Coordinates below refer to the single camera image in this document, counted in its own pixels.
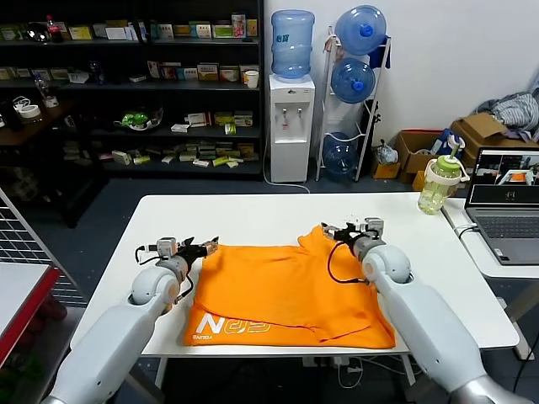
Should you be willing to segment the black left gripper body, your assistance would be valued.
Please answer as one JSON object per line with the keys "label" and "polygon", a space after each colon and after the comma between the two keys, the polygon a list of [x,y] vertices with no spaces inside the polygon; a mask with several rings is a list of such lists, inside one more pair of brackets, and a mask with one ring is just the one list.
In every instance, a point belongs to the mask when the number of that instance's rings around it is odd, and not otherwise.
{"label": "black left gripper body", "polygon": [[205,246],[182,246],[176,253],[185,260],[186,263],[194,263],[198,258],[204,258],[206,256]]}

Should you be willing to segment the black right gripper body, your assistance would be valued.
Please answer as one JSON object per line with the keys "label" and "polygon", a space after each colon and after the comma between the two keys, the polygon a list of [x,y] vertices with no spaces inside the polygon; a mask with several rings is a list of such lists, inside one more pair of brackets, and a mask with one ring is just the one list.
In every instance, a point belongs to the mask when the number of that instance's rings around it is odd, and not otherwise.
{"label": "black right gripper body", "polygon": [[355,227],[347,227],[336,231],[336,241],[346,245],[354,245],[358,238],[364,237],[366,234],[363,231],[357,230]]}

